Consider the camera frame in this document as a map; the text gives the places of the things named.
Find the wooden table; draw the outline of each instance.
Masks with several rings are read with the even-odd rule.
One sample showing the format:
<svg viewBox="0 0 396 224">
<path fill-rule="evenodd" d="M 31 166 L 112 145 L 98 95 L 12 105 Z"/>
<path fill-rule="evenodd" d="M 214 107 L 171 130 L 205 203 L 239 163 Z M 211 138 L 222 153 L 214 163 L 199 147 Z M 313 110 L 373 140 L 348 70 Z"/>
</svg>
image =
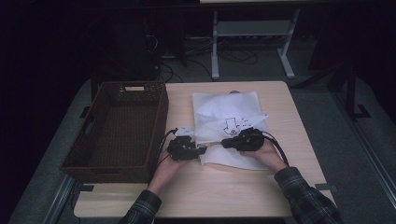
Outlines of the wooden table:
<svg viewBox="0 0 396 224">
<path fill-rule="evenodd" d="M 272 134 L 284 149 L 290 166 L 296 166 L 309 185 L 326 183 L 304 125 L 281 81 L 166 84 L 169 112 L 166 130 L 194 127 L 192 93 L 256 91 Z M 82 191 L 75 207 L 77 217 L 122 217 L 146 187 L 144 184 L 96 184 Z M 333 200 L 329 190 L 321 191 Z M 290 217 L 290 206 L 274 174 L 192 161 L 163 190 L 157 217 Z"/>
</svg>

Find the hand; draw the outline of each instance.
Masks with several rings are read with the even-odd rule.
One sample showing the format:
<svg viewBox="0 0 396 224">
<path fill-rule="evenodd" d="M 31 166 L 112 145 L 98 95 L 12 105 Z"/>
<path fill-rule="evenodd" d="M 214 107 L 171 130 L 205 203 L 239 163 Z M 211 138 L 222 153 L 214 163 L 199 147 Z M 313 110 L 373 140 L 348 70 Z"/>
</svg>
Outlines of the hand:
<svg viewBox="0 0 396 224">
<path fill-rule="evenodd" d="M 169 157 L 168 151 L 165 150 L 161 153 L 159 162 L 160 164 L 147 188 L 157 195 L 160 195 L 162 188 L 172 180 L 177 171 L 190 161 L 174 161 Z"/>
<path fill-rule="evenodd" d="M 288 165 L 280 159 L 274 145 L 270 140 L 265 139 L 264 144 L 257 151 L 241 151 L 241 155 L 255 158 L 270 170 L 277 173 Z"/>
</svg>

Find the person's left hand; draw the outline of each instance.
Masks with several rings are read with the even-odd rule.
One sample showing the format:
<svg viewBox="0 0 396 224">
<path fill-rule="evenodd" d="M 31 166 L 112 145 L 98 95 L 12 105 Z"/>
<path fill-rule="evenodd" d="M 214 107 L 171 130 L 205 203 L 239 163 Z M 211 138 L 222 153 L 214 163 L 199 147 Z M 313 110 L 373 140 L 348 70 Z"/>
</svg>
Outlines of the person's left hand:
<svg viewBox="0 0 396 224">
<path fill-rule="evenodd" d="M 161 189 L 172 180 L 177 171 L 190 161 L 174 161 L 170 158 L 167 150 L 161 153 L 159 165 L 148 184 L 147 190 L 160 195 Z"/>
</svg>

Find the plaid shirt sleeve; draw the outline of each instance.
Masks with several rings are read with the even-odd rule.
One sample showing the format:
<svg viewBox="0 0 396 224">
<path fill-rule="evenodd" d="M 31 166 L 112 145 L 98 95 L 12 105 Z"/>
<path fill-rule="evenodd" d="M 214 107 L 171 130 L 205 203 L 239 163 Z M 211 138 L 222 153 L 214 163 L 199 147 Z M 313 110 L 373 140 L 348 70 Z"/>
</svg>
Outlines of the plaid shirt sleeve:
<svg viewBox="0 0 396 224">
<path fill-rule="evenodd" d="M 277 172 L 275 180 L 289 200 L 291 212 L 298 223 L 343 223 L 335 204 L 309 187 L 297 168 L 288 167 Z"/>
<path fill-rule="evenodd" d="M 120 224 L 150 224 L 161 206 L 161 199 L 149 190 L 143 190 Z"/>
</svg>

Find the brown wicker basket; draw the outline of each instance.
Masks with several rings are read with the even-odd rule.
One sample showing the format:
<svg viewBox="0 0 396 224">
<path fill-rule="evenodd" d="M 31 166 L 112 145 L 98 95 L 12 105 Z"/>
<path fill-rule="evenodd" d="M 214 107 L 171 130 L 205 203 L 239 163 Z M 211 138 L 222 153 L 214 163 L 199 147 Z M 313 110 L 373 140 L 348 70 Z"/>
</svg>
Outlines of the brown wicker basket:
<svg viewBox="0 0 396 224">
<path fill-rule="evenodd" d="M 148 183 L 168 105 L 163 82 L 104 82 L 60 169 L 81 183 Z"/>
</svg>

